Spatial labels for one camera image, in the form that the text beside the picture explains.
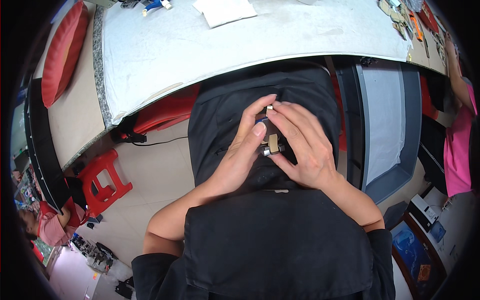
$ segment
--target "black cable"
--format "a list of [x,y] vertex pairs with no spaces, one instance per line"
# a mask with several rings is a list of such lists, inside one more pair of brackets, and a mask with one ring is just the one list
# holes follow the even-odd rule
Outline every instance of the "black cable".
[[185,138],[188,138],[188,136],[178,137],[178,138],[170,140],[170,141],[153,143],[153,144],[148,144],[148,145],[141,145],[141,144],[135,144],[135,143],[132,143],[132,144],[134,144],[135,146],[139,146],[139,147],[147,147],[147,146],[153,146],[153,145],[166,144],[166,143],[170,143],[170,142],[173,142],[173,141],[176,141],[176,140],[179,140],[179,139],[185,139]]

